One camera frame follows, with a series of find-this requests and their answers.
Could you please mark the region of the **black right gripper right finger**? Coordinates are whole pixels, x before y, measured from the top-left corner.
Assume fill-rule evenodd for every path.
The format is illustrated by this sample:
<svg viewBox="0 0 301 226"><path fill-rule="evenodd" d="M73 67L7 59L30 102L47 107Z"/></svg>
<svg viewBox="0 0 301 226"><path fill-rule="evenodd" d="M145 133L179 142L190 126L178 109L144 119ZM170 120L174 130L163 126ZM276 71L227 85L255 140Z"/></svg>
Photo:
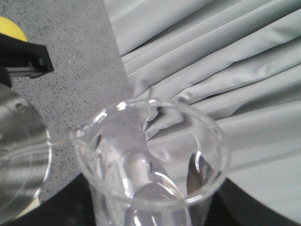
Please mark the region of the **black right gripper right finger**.
<svg viewBox="0 0 301 226"><path fill-rule="evenodd" d="M230 179L226 179L213 196L208 226L299 226L248 195Z"/></svg>

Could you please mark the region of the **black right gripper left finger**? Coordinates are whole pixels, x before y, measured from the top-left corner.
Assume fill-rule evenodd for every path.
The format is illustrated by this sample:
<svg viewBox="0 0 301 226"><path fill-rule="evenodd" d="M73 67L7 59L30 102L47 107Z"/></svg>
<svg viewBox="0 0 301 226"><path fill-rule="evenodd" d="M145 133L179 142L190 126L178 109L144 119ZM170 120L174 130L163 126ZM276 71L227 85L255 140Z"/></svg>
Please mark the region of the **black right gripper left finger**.
<svg viewBox="0 0 301 226"><path fill-rule="evenodd" d="M79 174L60 192L5 226L93 226L94 212L87 180Z"/></svg>

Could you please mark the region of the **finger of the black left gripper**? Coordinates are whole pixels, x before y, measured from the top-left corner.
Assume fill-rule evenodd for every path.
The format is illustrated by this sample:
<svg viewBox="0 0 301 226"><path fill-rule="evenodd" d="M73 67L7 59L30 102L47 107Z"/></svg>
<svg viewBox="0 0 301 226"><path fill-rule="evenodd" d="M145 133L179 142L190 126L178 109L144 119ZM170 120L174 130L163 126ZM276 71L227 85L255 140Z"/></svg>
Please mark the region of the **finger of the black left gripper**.
<svg viewBox="0 0 301 226"><path fill-rule="evenodd" d="M12 78L38 78L54 71L47 47L0 35L0 83L12 87Z"/></svg>

